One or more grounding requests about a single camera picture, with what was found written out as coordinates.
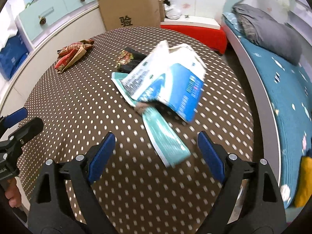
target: white cloth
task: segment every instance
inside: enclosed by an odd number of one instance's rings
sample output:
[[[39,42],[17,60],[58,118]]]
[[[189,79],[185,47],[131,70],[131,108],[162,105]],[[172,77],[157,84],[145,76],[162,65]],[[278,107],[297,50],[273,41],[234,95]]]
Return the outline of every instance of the white cloth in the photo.
[[[11,6],[9,3],[4,5],[4,8],[0,12],[0,51],[5,47],[7,40],[18,33],[16,27]]]
[[[181,17],[182,11],[175,4],[172,3],[170,6],[164,5],[167,18],[177,20]]]

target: chinese character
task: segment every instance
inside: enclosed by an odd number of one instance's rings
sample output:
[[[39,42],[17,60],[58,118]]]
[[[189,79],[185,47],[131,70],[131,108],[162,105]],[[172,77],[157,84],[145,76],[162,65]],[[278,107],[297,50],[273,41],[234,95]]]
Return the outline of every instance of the chinese character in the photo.
[[[128,16],[120,17],[119,19],[120,19],[121,25],[123,27],[125,27],[125,26],[132,26],[131,18],[129,18]]]

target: human hand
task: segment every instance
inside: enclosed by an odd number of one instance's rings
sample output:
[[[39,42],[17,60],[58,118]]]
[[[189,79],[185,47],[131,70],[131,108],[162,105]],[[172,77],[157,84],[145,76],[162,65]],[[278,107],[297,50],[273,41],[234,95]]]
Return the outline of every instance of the human hand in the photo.
[[[21,193],[16,185],[16,179],[12,178],[8,180],[10,183],[8,189],[5,191],[5,197],[9,200],[11,207],[21,206]]]

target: bed frame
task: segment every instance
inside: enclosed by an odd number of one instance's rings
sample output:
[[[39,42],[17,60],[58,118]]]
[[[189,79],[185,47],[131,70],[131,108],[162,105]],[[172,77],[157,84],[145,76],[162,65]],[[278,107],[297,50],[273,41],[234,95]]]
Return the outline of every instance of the bed frame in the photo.
[[[280,171],[281,171],[281,156],[280,156],[280,138],[277,130],[274,112],[272,109],[271,101],[269,100],[263,82],[253,64],[250,56],[244,49],[240,39],[232,32],[227,24],[222,21],[222,29],[227,35],[227,39],[232,45],[241,66],[249,81],[252,93],[257,105],[262,138],[263,138],[263,153],[264,158],[269,162],[274,176],[280,185]]]

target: blue gripper pad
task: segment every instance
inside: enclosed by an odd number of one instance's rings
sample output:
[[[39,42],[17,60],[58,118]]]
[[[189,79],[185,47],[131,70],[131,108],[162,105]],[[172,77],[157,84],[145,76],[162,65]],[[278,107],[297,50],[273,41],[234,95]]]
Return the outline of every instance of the blue gripper pad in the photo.
[[[99,180],[102,175],[103,169],[110,158],[113,150],[115,149],[115,136],[113,133],[108,133],[101,141],[99,150],[89,163],[88,181],[92,184],[94,181]]]
[[[9,116],[4,118],[3,126],[6,129],[13,127],[28,116],[28,111],[25,107],[13,112]]]
[[[225,179],[224,164],[203,132],[198,134],[197,145],[201,150],[204,160],[208,164],[213,177],[222,183]]]

